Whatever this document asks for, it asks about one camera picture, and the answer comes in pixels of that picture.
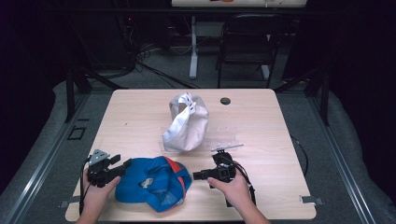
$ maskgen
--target desk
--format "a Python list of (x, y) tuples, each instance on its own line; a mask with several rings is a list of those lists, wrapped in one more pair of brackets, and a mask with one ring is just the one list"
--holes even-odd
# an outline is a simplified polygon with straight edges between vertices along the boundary
[[(172, 0), (172, 7), (305, 7), (306, 0), (233, 0), (233, 2), (209, 0)], [(196, 48), (196, 20), (191, 20), (190, 78), (197, 78), (198, 54)]]
[[(162, 150), (163, 129), (172, 120), (168, 103), (186, 90), (114, 91), (91, 153), (101, 149), (111, 156), (121, 154), (119, 165), (129, 158), (165, 155), (186, 166), (189, 173), (213, 169), (210, 150), (171, 153)], [(314, 205), (302, 203), (300, 195), (309, 190), (298, 162), (276, 95), (271, 90), (193, 90), (201, 96), (210, 113), (208, 130), (234, 129), (234, 138), (245, 144), (229, 153), (240, 162), (255, 188), (257, 206), (269, 219), (311, 219)], [(222, 105), (220, 98), (231, 99)], [(79, 184), (74, 195), (79, 195)], [(66, 219), (78, 219), (78, 203), (71, 203)], [(101, 220), (112, 221), (224, 221), (241, 220), (228, 208), (223, 194), (210, 189), (204, 180), (193, 180), (186, 200), (164, 213), (145, 203), (119, 203), (110, 194)]]

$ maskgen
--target gray carpet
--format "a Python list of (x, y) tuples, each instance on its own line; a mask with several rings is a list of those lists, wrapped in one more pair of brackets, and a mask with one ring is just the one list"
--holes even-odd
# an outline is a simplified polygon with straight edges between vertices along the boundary
[[(186, 82), (193, 83), (200, 88), (215, 88), (217, 71), (215, 68), (216, 53), (213, 46), (201, 45), (198, 67), (198, 78), (190, 80), (190, 53), (175, 54), (168, 50), (154, 50), (144, 61), (145, 64), (172, 75)], [(287, 59), (287, 55), (279, 56), (274, 83), (272, 87), (281, 84), (280, 74)], [(224, 88), (256, 88), (262, 84), (260, 71), (253, 74), (247, 69), (231, 70), (235, 73), (248, 74), (246, 81), (231, 80), (224, 83)], [(169, 89), (182, 88), (178, 84), (168, 84), (160, 77), (141, 70), (136, 70), (124, 77), (112, 78), (117, 84), (130, 89)], [(65, 208), (59, 208), (60, 201), (67, 200), (73, 193), (78, 182), (79, 169), (82, 161), (88, 156), (93, 139), (105, 113), (111, 91), (96, 80), (91, 80), (94, 90), (91, 95), (79, 95), (80, 102), (84, 102), (71, 122), (73, 128), (85, 128), (85, 133), (80, 140), (67, 140), (71, 133), (64, 126), (66, 118), (65, 85), (60, 84), (54, 89), (57, 101), (51, 117), (37, 139), (31, 153), (28, 155), (22, 168), (15, 175), (8, 188), (0, 197), (0, 220), (9, 220), (13, 208), (18, 204), (18, 199), (23, 194), (24, 188), (39, 167), (40, 162), (54, 148), (57, 139), (63, 139), (57, 147), (59, 152), (54, 155), (45, 181), (38, 186), (39, 191), (33, 195), (31, 203), (26, 204), (25, 213), (18, 218), (20, 223), (67, 223), (64, 219)], [(320, 128), (320, 120), (315, 116), (316, 109), (310, 104), (311, 99), (306, 99), (300, 87), (287, 93), (277, 95), (285, 121), (292, 134), (301, 146), (304, 147), (308, 158), (306, 182), (315, 197), (322, 198), (324, 205), (317, 206), (318, 214), (309, 221), (274, 221), (274, 223), (361, 223), (355, 205), (351, 201), (347, 188), (334, 163), (331, 146), (326, 135)], [(357, 135), (336, 97), (331, 94), (329, 104), (329, 120), (336, 141), (346, 158), (347, 164), (361, 192), (368, 203), (376, 223), (396, 223), (396, 212), (389, 198), (370, 180), (364, 163), (361, 160), (361, 148)], [(307, 163), (300, 146), (294, 142), (296, 153), (305, 169)]]

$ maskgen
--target blue cap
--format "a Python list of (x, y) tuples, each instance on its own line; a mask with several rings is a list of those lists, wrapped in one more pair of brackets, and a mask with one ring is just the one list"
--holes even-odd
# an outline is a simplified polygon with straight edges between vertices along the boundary
[(132, 159), (116, 187), (116, 199), (122, 203), (148, 203), (164, 212), (183, 203), (191, 177), (181, 163), (161, 156)]

